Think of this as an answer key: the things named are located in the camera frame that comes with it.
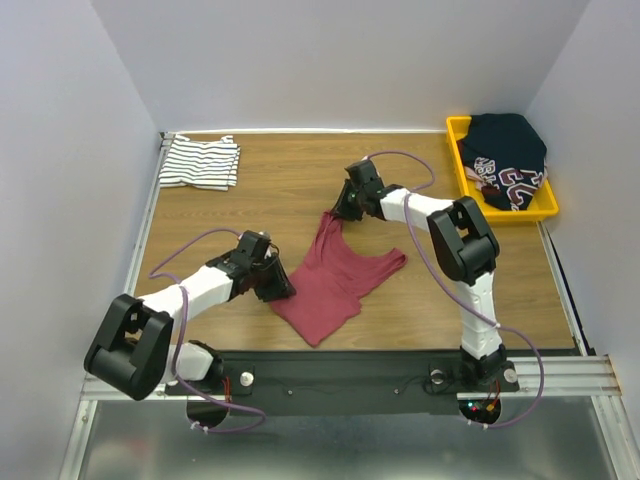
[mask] back wall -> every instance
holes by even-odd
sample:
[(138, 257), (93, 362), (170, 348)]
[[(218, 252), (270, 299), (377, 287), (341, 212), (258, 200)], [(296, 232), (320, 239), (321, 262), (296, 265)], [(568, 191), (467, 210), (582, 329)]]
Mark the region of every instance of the back wall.
[(162, 130), (524, 113), (587, 0), (93, 0)]

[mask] dark gray panel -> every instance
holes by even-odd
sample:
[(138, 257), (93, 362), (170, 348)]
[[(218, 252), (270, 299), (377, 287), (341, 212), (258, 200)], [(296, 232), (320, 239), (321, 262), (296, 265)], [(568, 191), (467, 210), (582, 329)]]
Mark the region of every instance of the dark gray panel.
[[(505, 414), (530, 401), (506, 401)], [(411, 414), (273, 417), (253, 433), (205, 436), (189, 429), (184, 407), (179, 401), (101, 402), (82, 478), (615, 478), (589, 398), (544, 399), (529, 419), (499, 431)]]

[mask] white sleeve on robot arm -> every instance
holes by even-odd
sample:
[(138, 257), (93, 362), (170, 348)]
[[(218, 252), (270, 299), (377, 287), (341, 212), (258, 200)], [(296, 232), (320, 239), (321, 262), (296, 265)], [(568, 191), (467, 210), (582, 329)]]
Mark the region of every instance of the white sleeve on robot arm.
[[(453, 204), (453, 200), (443, 200), (411, 193), (406, 188), (393, 190), (382, 200), (380, 207), (385, 220), (406, 223), (404, 199), (409, 197), (409, 215), (411, 224), (428, 232), (427, 217), (438, 210), (444, 210)], [(493, 273), (485, 273), (469, 286), (464, 282), (453, 282), (457, 294), (467, 305), (489, 319), (496, 321), (493, 304)], [(462, 348), (476, 359), (495, 352), (502, 338), (495, 327), (487, 325), (475, 315), (460, 308), (462, 315)]]
[[(221, 303), (229, 301), (233, 280), (225, 272), (215, 267), (201, 267), (196, 273), (186, 278), (180, 286), (187, 290), (189, 308), (187, 321), (203, 311)], [(178, 285), (171, 285), (156, 293), (140, 297), (144, 305), (156, 312), (167, 312), (173, 318), (173, 332), (177, 332), (182, 322), (183, 299)], [(162, 383), (175, 379), (171, 373), (171, 361), (175, 352), (175, 345), (169, 347), (167, 365)], [(185, 380), (201, 380), (209, 371), (213, 357), (204, 348), (192, 343), (185, 343), (180, 350), (177, 371)]]

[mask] wooden tabletop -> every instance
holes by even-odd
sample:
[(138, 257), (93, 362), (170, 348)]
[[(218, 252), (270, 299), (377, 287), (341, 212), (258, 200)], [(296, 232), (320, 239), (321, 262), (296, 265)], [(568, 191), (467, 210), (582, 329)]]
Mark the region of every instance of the wooden tabletop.
[[(191, 135), (217, 140), (220, 135)], [(342, 188), (344, 167), (365, 154), (398, 149), (429, 161), (436, 183), (425, 191), (436, 198), (457, 198), (453, 166), (441, 134), (278, 134), (235, 135), (241, 146), (238, 185), (228, 192), (190, 187), (161, 189), (147, 241), (136, 295), (162, 289), (168, 281), (148, 280), (162, 259), (201, 232), (221, 226), (267, 231), (291, 273), (302, 262), (323, 211)], [(375, 160), (386, 184), (412, 187), (428, 180), (423, 166), (399, 156)], [(539, 347), (572, 347), (573, 341), (535, 225), (497, 226), (501, 246), (494, 298), (498, 320), (531, 336)], [(407, 265), (362, 299), (362, 313), (320, 345), (320, 349), (458, 348), (458, 308), (422, 264), (404, 224), (366, 217), (344, 225), (344, 237), (362, 255), (380, 255), (392, 247), (405, 252)], [(420, 238), (432, 255), (431, 240)], [(184, 278), (207, 260), (237, 244), (220, 233), (195, 244), (166, 268)], [(507, 347), (524, 347), (503, 336)], [(187, 339), (218, 349), (309, 349), (298, 334), (248, 292), (189, 322)]]

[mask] maroon t-shirt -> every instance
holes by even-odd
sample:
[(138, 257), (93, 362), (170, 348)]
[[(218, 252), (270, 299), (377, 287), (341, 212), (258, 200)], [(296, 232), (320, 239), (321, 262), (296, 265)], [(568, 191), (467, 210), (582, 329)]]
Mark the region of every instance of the maroon t-shirt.
[(360, 313), (359, 299), (406, 263), (397, 248), (379, 257), (354, 253), (342, 238), (342, 220), (325, 212), (302, 265), (289, 276), (296, 295), (270, 305), (315, 347)]

